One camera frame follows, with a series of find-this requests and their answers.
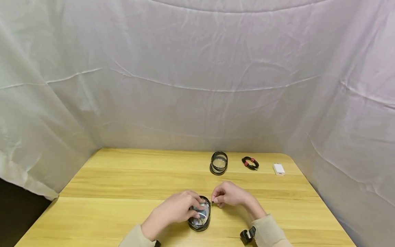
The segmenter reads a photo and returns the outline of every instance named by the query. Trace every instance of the finger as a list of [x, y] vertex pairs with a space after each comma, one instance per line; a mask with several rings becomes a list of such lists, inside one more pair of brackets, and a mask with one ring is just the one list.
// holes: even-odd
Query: finger
[[196, 212], [195, 210], [189, 210], [189, 211], [186, 213], [186, 215], [187, 215], [188, 219], [189, 219], [189, 218], [197, 218], [197, 219], [200, 218], [200, 214], [198, 214], [198, 212]]
[[199, 203], [204, 203], [204, 200], [193, 190], [187, 190], [186, 193], [193, 196]]
[[224, 183], [221, 183], [220, 185], [218, 185], [217, 187], [215, 187], [215, 189], [213, 190], [213, 193], [211, 194], [211, 201], [214, 201], [214, 198], [216, 198], [217, 196], [221, 195], [221, 193], [225, 193], [225, 189], [223, 187]]
[[200, 203], [195, 198], [192, 198], [191, 205], [198, 210], [204, 210], [206, 208], [205, 206], [200, 205]]
[[216, 198], [214, 198], [214, 203], [221, 203], [221, 202], [225, 202], [225, 196], [217, 196]]

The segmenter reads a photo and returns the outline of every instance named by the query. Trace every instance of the cable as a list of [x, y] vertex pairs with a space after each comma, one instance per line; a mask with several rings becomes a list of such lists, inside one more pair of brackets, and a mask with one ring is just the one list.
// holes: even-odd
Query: cable
[[188, 220], [189, 227], [192, 230], [197, 231], [197, 232], [202, 232], [202, 231], [206, 230], [210, 224], [210, 219], [211, 219], [211, 202], [205, 196], [200, 196], [200, 198], [206, 201], [206, 204], [209, 206], [209, 211], [208, 211], [208, 215], [204, 215], [198, 211], [198, 214], [200, 214], [200, 217], [207, 217], [206, 222], [201, 226], [195, 225], [193, 223], [194, 218], [189, 218], [189, 220]]
[[[213, 164], [215, 160], [222, 160], [225, 165], [223, 167], [219, 167]], [[210, 163], [210, 171], [212, 174], [216, 176], [221, 176], [225, 173], [226, 169], [228, 168], [228, 156], [224, 152], [215, 152], [211, 156], [211, 163]]]
[[[250, 160], [255, 165], [254, 166], [250, 165], [250, 163], [248, 163], [247, 160]], [[253, 171], [258, 171], [259, 163], [254, 158], [245, 156], [244, 158], [241, 159], [241, 162], [243, 162], [244, 166], [247, 167], [248, 169]]]

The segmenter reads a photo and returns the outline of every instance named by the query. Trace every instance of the wooden table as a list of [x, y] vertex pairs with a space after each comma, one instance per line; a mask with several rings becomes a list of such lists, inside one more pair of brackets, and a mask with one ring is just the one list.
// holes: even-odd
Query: wooden table
[[[227, 153], [228, 170], [209, 172], [211, 152], [101, 149], [86, 162], [17, 247], [118, 246], [169, 195], [192, 189], [210, 198], [223, 180], [252, 193], [273, 214], [295, 247], [355, 246], [293, 160], [283, 154]], [[258, 171], [241, 162], [254, 157]], [[286, 175], [276, 176], [273, 163]], [[250, 225], [243, 208], [212, 208], [211, 223], [194, 232], [173, 224], [158, 238], [162, 246], [239, 246]]]

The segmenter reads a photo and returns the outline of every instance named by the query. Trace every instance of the sleeve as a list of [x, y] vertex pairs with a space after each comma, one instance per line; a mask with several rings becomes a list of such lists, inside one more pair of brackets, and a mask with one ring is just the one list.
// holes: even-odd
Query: sleeve
[[255, 242], [258, 247], [292, 247], [272, 215], [253, 221], [252, 225], [256, 229]]
[[137, 225], [131, 230], [119, 244], [119, 247], [155, 247], [155, 243], [147, 239], [141, 231], [141, 226]]

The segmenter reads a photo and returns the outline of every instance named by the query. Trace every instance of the coiled cable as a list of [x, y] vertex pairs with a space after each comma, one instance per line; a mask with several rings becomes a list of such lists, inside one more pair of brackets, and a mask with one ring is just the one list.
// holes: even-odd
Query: coiled cable
[[228, 168], [228, 156], [224, 152], [215, 152], [211, 156], [210, 171], [216, 176], [225, 173]]
[[[247, 160], [254, 163], [254, 166], [250, 165], [250, 163], [248, 163]], [[243, 162], [244, 166], [247, 167], [248, 169], [253, 171], [258, 171], [259, 163], [254, 158], [245, 156], [244, 158], [241, 159], [241, 162]]]

